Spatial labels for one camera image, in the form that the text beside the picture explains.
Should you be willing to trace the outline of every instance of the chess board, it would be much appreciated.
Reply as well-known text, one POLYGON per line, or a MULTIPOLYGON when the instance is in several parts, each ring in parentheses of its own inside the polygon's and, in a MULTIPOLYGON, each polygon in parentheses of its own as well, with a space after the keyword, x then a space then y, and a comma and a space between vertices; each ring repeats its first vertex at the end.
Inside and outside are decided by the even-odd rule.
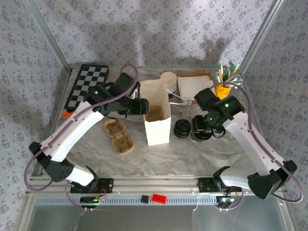
POLYGON ((67 98, 64 109, 74 111, 87 93, 89 87, 96 84, 104 84, 109 73, 108 66, 83 64, 74 82, 72 90, 67 98))

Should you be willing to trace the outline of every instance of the white cup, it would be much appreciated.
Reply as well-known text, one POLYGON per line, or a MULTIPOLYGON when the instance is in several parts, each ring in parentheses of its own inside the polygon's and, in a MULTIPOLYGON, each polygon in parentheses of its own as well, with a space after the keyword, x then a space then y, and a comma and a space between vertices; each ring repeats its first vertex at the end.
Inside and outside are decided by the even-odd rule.
POLYGON ((165 86, 169 91, 174 92, 177 89, 178 77, 173 72, 168 71, 162 73, 160 79, 165 83, 165 86))

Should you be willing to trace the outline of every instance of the red lego brick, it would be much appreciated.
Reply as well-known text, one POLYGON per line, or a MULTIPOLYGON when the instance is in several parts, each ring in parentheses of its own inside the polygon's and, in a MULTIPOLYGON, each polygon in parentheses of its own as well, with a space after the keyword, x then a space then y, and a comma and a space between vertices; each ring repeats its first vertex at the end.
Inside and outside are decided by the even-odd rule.
POLYGON ((158 202, 158 203, 161 203, 161 204, 165 205, 167 203, 167 197, 166 196, 157 195, 157 194, 153 194, 152 201, 158 202))

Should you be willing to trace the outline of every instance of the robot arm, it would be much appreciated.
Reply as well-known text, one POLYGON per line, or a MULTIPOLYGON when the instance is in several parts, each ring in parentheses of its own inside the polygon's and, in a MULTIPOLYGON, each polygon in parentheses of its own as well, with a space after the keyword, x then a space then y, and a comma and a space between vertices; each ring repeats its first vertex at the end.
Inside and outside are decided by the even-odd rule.
POLYGON ((238 169, 224 167, 219 170, 221 185, 251 189, 256 196, 266 199, 289 180, 289 176, 274 161, 283 163, 284 167, 292 173, 297 169, 296 164, 292 160, 285 161, 278 155, 253 126, 252 130, 257 139, 275 159, 271 159, 261 149, 248 127, 248 114, 234 96, 220 100, 208 88, 200 91, 195 99, 200 108, 203 111, 207 110, 208 114, 197 115, 192 120, 192 132, 210 134, 206 136, 206 139, 209 139, 213 130, 221 131, 221 128, 228 130, 243 147, 257 169, 257 173, 251 175, 238 169))
POLYGON ((84 101, 79 104, 68 120, 43 142, 33 142, 29 146, 33 154, 39 152, 41 147, 48 147, 37 157, 37 160, 53 181, 69 180, 83 186, 89 192, 96 188, 97 175, 89 167, 84 168, 70 163, 66 158, 68 152, 94 124, 102 120, 108 113, 143 115, 149 112, 149 102, 147 99, 131 99, 130 95, 135 91, 134 89, 126 97, 103 106, 94 107, 92 110, 88 110, 79 116, 77 115, 92 105, 121 94, 131 86, 132 82, 133 79, 130 76, 122 73, 108 90, 103 85, 90 88, 84 96, 84 101), (57 138, 56 142, 50 145, 54 138, 57 138))

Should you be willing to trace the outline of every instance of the table surface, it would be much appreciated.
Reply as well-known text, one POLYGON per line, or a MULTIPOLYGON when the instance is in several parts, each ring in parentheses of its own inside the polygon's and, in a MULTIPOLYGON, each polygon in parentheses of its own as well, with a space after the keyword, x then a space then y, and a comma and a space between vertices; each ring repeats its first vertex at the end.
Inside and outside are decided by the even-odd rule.
MULTIPOLYGON (((134 76, 129 68, 125 71, 134 76)), ((164 70, 140 70, 139 81, 158 79, 163 72, 164 70)), ((78 70, 73 70, 62 108, 64 108, 77 73, 78 70)), ((118 76, 118 70, 110 70, 108 80, 115 81, 118 76)), ((243 95, 239 90, 232 89, 231 93, 245 106, 243 95)), ((62 117, 64 111, 63 109, 57 119, 57 128, 65 121, 62 117)), ((105 122, 103 119, 90 128, 74 145, 67 158, 75 164, 91 167, 98 176, 210 176, 223 166, 232 166, 251 174, 256 172, 249 157, 245 155, 238 141, 229 132, 223 138, 211 138, 200 143, 193 143, 190 138, 179 139, 173 134, 177 120, 191 121, 195 115, 206 114, 197 105, 171 105, 171 113, 170 142, 167 144, 148 146, 143 117, 141 115, 128 116, 124 120, 127 127, 126 132, 133 137, 135 150, 126 156, 119 156, 112 147, 111 138, 103 130, 105 122)))

